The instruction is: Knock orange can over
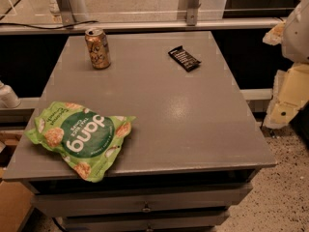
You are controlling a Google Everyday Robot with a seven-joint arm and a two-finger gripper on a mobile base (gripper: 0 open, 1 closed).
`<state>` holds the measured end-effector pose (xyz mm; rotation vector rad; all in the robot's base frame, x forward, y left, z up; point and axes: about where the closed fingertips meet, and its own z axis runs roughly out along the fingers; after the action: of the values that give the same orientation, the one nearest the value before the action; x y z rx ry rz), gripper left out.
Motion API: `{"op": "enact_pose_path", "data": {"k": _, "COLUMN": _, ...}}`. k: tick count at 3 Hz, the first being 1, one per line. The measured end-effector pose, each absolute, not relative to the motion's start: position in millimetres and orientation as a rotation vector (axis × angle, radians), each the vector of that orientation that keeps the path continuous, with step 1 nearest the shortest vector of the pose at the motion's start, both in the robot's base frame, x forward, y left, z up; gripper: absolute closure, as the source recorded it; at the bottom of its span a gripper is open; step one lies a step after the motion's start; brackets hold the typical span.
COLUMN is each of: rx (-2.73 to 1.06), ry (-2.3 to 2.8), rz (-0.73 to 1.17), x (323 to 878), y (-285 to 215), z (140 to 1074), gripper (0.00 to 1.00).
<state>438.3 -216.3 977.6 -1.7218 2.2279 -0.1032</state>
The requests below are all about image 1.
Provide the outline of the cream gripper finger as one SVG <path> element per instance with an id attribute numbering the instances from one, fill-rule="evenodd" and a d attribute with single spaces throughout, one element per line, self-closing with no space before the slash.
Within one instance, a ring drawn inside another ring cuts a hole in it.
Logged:
<path id="1" fill-rule="evenodd" d="M 274 77 L 264 126 L 269 129 L 287 126 L 308 102 L 309 65 L 294 63 L 286 72 L 279 70 Z"/>
<path id="2" fill-rule="evenodd" d="M 263 37 L 263 42 L 269 45 L 278 45 L 282 43 L 285 22 L 280 22 L 271 28 Z"/>

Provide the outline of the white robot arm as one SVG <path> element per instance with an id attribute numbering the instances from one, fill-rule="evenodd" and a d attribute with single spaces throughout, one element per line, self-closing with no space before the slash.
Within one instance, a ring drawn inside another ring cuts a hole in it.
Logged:
<path id="1" fill-rule="evenodd" d="M 281 44 L 282 55 L 293 65 L 274 77 L 272 99 L 264 126 L 287 126 L 309 102 L 309 0 L 301 0 L 288 18 L 263 37 L 269 45 Z"/>

